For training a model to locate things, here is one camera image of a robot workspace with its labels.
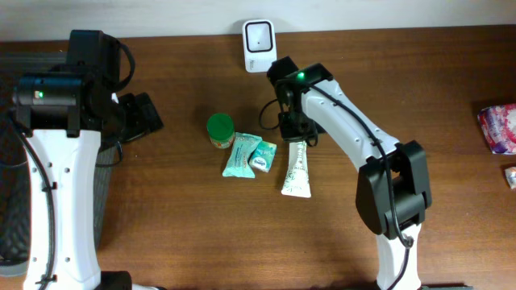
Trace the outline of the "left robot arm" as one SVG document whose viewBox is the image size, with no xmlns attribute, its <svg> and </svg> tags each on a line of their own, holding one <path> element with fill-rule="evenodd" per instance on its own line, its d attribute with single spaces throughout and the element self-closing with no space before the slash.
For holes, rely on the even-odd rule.
<svg viewBox="0 0 516 290">
<path fill-rule="evenodd" d="M 146 93 L 124 93 L 129 48 L 102 31 L 74 30 L 66 60 L 24 74 L 11 121 L 28 158 L 31 246 L 25 289 L 132 289 L 127 271 L 102 271 L 94 245 L 98 154 L 158 131 Z"/>
</svg>

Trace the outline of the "orange snack packet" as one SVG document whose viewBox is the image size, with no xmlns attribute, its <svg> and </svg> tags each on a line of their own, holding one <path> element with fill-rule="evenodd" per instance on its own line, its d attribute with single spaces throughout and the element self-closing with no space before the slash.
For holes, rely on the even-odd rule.
<svg viewBox="0 0 516 290">
<path fill-rule="evenodd" d="M 504 170 L 507 184 L 511 189 L 516 189 L 516 167 L 508 167 Z"/>
</svg>

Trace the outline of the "red purple tissue pack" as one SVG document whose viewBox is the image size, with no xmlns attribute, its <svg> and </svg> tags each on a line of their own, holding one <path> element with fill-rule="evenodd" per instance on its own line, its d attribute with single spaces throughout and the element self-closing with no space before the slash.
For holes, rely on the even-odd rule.
<svg viewBox="0 0 516 290">
<path fill-rule="evenodd" d="M 515 104 L 486 107 L 477 115 L 493 154 L 515 154 Z"/>
</svg>

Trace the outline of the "white tube with cork cap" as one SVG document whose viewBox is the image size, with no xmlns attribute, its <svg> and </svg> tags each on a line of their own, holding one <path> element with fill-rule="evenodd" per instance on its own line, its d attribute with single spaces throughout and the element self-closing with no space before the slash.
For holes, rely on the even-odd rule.
<svg viewBox="0 0 516 290">
<path fill-rule="evenodd" d="M 310 198 L 307 144 L 305 141 L 289 144 L 289 162 L 281 194 L 290 197 Z"/>
</svg>

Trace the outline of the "small teal gum pack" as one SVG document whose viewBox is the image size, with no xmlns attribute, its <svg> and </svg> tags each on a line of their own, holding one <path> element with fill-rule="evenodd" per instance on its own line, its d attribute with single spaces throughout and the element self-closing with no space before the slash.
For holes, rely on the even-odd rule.
<svg viewBox="0 0 516 290">
<path fill-rule="evenodd" d="M 269 172 L 276 152 L 277 145 L 275 143 L 261 141 L 254 150 L 251 159 L 249 160 L 249 164 L 254 169 L 262 172 Z"/>
</svg>

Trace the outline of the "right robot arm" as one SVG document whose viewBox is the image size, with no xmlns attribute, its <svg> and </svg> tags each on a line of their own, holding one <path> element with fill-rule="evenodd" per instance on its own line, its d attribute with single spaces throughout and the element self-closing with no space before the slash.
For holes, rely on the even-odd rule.
<svg viewBox="0 0 516 290">
<path fill-rule="evenodd" d="M 423 289 L 418 236 L 431 207 L 427 155 L 416 141 L 401 143 L 365 116 L 322 65 L 300 69 L 286 56 L 267 78 L 280 106 L 287 143 L 318 143 L 328 134 L 358 171 L 356 208 L 377 240 L 378 289 Z"/>
</svg>

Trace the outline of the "green bottle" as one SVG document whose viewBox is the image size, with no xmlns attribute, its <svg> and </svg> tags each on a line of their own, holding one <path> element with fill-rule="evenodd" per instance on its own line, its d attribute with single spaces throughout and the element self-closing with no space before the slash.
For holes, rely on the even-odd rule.
<svg viewBox="0 0 516 290">
<path fill-rule="evenodd" d="M 217 113 L 210 116 L 206 129 L 211 143 L 219 148 L 229 148 L 235 139 L 235 126 L 228 114 Z"/>
</svg>

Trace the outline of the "teal wipes packet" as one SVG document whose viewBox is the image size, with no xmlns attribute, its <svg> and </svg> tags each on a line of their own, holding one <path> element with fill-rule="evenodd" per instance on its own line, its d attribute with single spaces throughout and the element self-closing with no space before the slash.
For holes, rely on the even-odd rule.
<svg viewBox="0 0 516 290">
<path fill-rule="evenodd" d="M 260 136 L 236 133 L 231 155 L 223 170 L 223 177 L 254 179 L 255 173 L 248 161 L 261 141 L 262 138 Z"/>
</svg>

